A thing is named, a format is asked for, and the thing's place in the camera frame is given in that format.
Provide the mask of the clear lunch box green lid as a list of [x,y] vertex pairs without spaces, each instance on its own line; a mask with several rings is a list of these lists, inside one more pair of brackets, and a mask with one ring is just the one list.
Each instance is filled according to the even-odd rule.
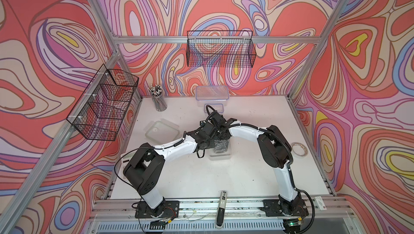
[[230,159],[232,156],[230,140],[214,140],[207,150],[207,155],[212,161]]

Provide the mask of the translucent green lunch box lid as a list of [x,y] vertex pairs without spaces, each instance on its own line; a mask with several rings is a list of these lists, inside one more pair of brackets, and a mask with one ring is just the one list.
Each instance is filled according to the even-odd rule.
[[165,144],[180,137],[179,126],[166,119],[151,121],[144,131],[150,143],[156,145]]

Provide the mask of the grey striped cloth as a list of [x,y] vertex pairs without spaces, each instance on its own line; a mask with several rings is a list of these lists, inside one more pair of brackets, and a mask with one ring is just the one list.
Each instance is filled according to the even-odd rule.
[[226,153],[229,148],[229,139],[226,140],[215,140],[213,152],[216,154]]

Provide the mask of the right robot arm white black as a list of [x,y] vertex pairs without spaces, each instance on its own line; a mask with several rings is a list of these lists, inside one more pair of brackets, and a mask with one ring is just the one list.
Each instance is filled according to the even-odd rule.
[[247,123],[240,123],[234,118],[229,120],[218,112],[208,115],[201,123],[202,126],[211,126],[208,130],[209,142],[228,140],[231,137],[240,137],[257,142],[263,160],[274,169],[279,186],[279,203],[281,212],[290,216],[300,207],[302,197],[296,189],[291,171],[293,164],[292,148],[277,126],[261,128]]

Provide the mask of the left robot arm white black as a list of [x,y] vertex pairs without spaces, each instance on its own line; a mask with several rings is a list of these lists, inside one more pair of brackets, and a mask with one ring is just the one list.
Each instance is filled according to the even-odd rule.
[[145,143],[126,164],[123,175],[148,207],[152,210],[163,208],[165,198],[156,185],[165,163],[226,144],[229,138],[230,133],[224,128],[205,123],[196,130],[185,132],[179,140],[159,146]]

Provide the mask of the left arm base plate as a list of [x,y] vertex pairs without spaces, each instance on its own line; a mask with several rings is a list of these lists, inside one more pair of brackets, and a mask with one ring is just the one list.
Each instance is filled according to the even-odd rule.
[[135,209],[135,218],[175,219],[179,216],[180,202],[178,200],[163,201],[152,209],[145,201],[140,201],[134,203],[132,207]]

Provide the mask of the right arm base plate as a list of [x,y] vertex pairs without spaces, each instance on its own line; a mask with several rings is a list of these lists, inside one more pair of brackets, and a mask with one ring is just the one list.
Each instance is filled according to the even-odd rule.
[[267,217],[301,217],[309,215],[305,201],[297,198],[293,201],[281,200],[264,200],[263,206],[259,208],[266,213]]

